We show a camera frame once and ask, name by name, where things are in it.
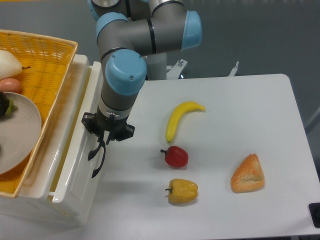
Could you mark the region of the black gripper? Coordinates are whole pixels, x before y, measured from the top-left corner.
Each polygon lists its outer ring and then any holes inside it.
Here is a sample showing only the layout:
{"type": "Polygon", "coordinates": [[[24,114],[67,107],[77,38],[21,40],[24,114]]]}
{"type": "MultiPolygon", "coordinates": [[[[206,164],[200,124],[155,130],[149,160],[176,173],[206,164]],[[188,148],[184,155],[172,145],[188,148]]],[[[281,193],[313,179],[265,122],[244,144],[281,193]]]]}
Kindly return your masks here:
{"type": "Polygon", "coordinates": [[[124,141],[134,136],[135,127],[127,124],[128,116],[122,119],[116,119],[116,115],[112,113],[109,117],[103,115],[100,111],[96,113],[85,112],[82,117],[82,124],[91,134],[97,136],[97,142],[102,144],[104,133],[108,132],[105,144],[110,141],[124,141]]]}

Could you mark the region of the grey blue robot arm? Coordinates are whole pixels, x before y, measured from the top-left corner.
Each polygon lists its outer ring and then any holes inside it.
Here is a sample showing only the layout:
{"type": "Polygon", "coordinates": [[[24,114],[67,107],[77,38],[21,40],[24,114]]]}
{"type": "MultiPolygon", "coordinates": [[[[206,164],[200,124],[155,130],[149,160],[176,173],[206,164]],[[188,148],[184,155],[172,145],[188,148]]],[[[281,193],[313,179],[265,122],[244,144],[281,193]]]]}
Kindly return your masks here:
{"type": "Polygon", "coordinates": [[[134,135],[127,123],[145,83],[145,57],[197,47],[203,36],[196,11],[180,0],[90,0],[103,75],[96,113],[83,124],[100,145],[134,135]]]}

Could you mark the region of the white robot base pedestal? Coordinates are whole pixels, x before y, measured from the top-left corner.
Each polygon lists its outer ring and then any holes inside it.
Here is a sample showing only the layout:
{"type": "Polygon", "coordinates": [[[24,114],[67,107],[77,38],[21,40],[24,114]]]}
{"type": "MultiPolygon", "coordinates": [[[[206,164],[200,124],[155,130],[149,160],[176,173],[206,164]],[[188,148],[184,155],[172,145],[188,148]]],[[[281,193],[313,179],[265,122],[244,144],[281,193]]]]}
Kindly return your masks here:
{"type": "Polygon", "coordinates": [[[184,59],[179,59],[174,65],[167,65],[167,53],[148,55],[143,59],[147,65],[146,79],[149,81],[183,79],[183,71],[188,65],[184,59]]]}

